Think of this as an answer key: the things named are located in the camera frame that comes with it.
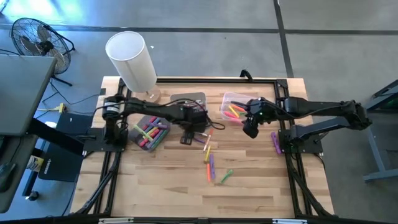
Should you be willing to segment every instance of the black desk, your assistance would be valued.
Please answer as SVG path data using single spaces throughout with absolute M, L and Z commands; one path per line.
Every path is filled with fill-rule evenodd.
M 0 55 L 0 135 L 10 138 L 0 162 L 9 162 L 11 157 L 7 160 L 5 155 L 15 153 L 15 141 L 29 139 L 29 144 L 23 143 L 18 147 L 12 161 L 17 164 L 17 170 L 10 189 L 0 193 L 0 213 L 6 212 L 11 204 L 35 145 L 31 143 L 37 137 L 76 155 L 82 154 L 83 144 L 80 141 L 32 118 L 54 73 L 55 62 L 53 57 Z

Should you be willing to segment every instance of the electric fan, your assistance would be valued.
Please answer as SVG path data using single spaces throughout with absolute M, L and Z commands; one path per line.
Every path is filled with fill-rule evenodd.
M 61 74 L 68 69 L 70 52 L 75 50 L 72 41 L 37 19 L 20 18 L 15 21 L 11 28 L 11 39 L 21 55 L 56 58 L 55 74 Z M 68 48 L 64 40 L 71 43 L 72 49 Z

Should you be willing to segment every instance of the yellow marker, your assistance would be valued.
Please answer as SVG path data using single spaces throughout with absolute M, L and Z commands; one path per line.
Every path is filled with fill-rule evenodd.
M 152 134 L 156 129 L 157 129 L 157 127 L 152 128 L 150 131 L 148 131 L 147 134 L 150 136 L 150 134 Z
M 153 141 L 154 139 L 151 138 L 147 133 L 145 133 L 144 130 L 142 130 L 141 128 L 139 128 L 136 124 L 134 125 L 134 128 L 139 131 L 143 136 L 145 136 L 148 140 Z
M 206 153 L 206 157 L 205 157 L 205 163 L 207 163 L 209 161 L 210 148 L 211 148 L 211 146 L 209 146 L 209 148 L 207 149 L 207 153 Z
M 239 118 L 239 115 L 238 115 L 238 113 L 234 110 L 234 108 L 232 108 L 231 105 L 229 105 L 228 107 L 229 107 L 229 109 L 232 111 L 232 113 L 234 113 L 235 116 L 236 116 L 237 118 Z

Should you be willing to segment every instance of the green marker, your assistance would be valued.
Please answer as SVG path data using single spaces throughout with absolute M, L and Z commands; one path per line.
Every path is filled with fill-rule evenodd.
M 234 173 L 233 170 L 229 170 L 229 171 L 225 174 L 224 178 L 221 180 L 221 184 L 223 184 L 223 183 L 226 181 L 226 179 L 228 179 L 228 177 L 230 177 L 233 173 Z
M 153 141 L 154 139 L 151 138 L 144 130 L 139 128 L 136 124 L 134 125 L 134 128 L 139 131 L 143 136 L 145 136 L 148 140 Z

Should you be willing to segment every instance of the clear plastic container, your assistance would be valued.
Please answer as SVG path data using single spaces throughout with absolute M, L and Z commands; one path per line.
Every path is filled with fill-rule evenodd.
M 224 94 L 223 104 L 221 105 L 221 117 L 224 120 L 232 121 L 235 123 L 242 123 L 242 121 L 246 120 L 244 116 L 246 112 L 240 111 L 237 108 L 232 107 L 231 101 L 236 101 L 240 103 L 248 103 L 249 100 L 254 99 L 253 96 L 246 96 L 238 93 L 227 92 Z

